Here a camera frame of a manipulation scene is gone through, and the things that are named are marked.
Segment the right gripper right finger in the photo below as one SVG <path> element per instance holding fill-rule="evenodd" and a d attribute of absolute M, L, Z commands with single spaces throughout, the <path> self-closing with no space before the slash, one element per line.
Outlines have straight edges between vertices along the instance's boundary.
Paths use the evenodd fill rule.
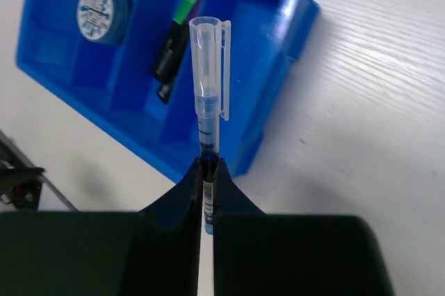
<path fill-rule="evenodd" d="M 216 168 L 216 295 L 393 295 L 370 226 L 354 215 L 267 214 Z"/>

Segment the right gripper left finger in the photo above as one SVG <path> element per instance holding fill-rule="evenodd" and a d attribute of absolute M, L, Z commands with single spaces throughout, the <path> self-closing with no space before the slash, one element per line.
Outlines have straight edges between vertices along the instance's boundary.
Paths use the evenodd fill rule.
<path fill-rule="evenodd" d="M 196 295 L 201 172 L 137 212 L 1 214 L 2 295 Z"/>

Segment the purple cap black highlighter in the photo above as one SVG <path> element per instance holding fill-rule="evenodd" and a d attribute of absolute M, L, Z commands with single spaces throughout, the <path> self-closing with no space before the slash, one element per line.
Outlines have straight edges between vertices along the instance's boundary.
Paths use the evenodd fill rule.
<path fill-rule="evenodd" d="M 190 16 L 190 20 L 188 21 L 188 23 L 193 18 L 195 18 L 197 16 L 197 14 L 199 13 L 200 4 L 201 4 L 201 0 L 197 0 L 197 3 L 195 4 L 195 7 L 193 8 L 193 13 Z M 172 92 L 172 89 L 173 89 L 173 86 L 175 83 L 175 79 L 176 79 L 178 71 L 179 71 L 179 67 L 181 65 L 182 58 L 184 56 L 184 52 L 186 49 L 186 45 L 187 45 L 189 36 L 187 38 L 186 44 L 182 47 L 182 49 L 180 51 L 180 57 L 179 57 L 178 63 L 173 67 L 174 76 L 170 79 L 170 81 L 168 83 L 166 83 L 166 84 L 161 83 L 159 89 L 157 90 L 156 95 L 164 104 L 167 104 L 170 99 L 170 95 L 171 95 L 171 92 Z"/>

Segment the green cap black highlighter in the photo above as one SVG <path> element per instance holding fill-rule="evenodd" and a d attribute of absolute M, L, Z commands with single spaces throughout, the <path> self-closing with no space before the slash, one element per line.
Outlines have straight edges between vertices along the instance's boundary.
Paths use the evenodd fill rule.
<path fill-rule="evenodd" d="M 188 21 L 193 13 L 197 0 L 181 0 L 172 18 L 172 24 L 152 66 L 152 76 L 160 83 L 166 84 L 174 76 L 173 67 L 178 63 L 180 51 L 186 44 Z"/>

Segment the blue ink pen refill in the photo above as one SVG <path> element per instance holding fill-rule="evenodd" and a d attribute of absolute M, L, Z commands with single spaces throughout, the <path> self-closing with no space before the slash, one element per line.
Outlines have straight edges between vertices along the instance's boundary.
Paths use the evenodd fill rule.
<path fill-rule="evenodd" d="M 229 119 L 232 23 L 215 17 L 196 17 L 189 22 L 189 31 L 203 171 L 204 228 L 211 235 L 220 160 L 220 118 Z"/>

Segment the round blue white tape tin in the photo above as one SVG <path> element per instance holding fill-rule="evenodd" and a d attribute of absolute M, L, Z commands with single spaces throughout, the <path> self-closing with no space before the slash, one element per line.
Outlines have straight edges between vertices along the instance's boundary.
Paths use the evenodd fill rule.
<path fill-rule="evenodd" d="M 79 0 L 76 20 L 82 36 L 107 45 L 119 45 L 127 31 L 133 0 Z"/>

